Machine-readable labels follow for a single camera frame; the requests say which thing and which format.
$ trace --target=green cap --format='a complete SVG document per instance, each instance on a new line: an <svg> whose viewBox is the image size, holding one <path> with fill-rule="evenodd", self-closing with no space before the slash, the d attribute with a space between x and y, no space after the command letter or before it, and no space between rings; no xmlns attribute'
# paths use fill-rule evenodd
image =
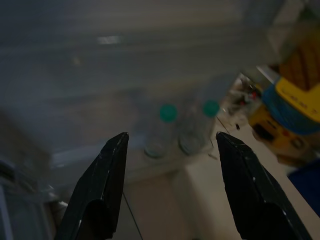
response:
<svg viewBox="0 0 320 240"><path fill-rule="evenodd" d="M213 118L219 112L219 104L216 101L208 100L203 105L203 114L209 118Z"/></svg>
<svg viewBox="0 0 320 240"><path fill-rule="evenodd" d="M177 118L177 108L171 104L164 104L160 109L160 118L165 123L173 122Z"/></svg>

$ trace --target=plastic lid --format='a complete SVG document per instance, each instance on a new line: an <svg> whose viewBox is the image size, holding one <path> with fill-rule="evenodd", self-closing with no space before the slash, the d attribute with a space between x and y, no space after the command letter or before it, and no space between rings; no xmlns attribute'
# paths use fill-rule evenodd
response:
<svg viewBox="0 0 320 240"><path fill-rule="evenodd" d="M203 105L203 114L209 118L213 118L219 112L219 104L216 101L208 100Z"/></svg>
<svg viewBox="0 0 320 240"><path fill-rule="evenodd" d="M160 109L160 118L165 123L173 122L177 118L177 108L171 104L164 104Z"/></svg>

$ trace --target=blue object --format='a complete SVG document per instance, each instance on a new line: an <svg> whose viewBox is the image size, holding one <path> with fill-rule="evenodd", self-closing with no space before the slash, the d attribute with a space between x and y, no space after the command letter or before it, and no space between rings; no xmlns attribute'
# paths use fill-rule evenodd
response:
<svg viewBox="0 0 320 240"><path fill-rule="evenodd" d="M308 135L320 131L320 123L301 114L276 92L272 85L263 92L262 102L271 116L283 127L298 135Z"/></svg>
<svg viewBox="0 0 320 240"><path fill-rule="evenodd" d="M288 178L320 217L320 159L291 173Z"/></svg>

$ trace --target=clear plastic container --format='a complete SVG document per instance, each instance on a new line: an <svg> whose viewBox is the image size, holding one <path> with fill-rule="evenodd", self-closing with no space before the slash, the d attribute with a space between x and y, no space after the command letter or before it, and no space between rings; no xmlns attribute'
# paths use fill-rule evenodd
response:
<svg viewBox="0 0 320 240"><path fill-rule="evenodd" d="M159 119L152 126L146 139L144 152L151 158L164 157L175 132L177 108L172 104L164 104L159 111Z"/></svg>
<svg viewBox="0 0 320 240"><path fill-rule="evenodd" d="M218 111L219 104L208 100L186 116L178 137L185 154L197 154L209 142Z"/></svg>

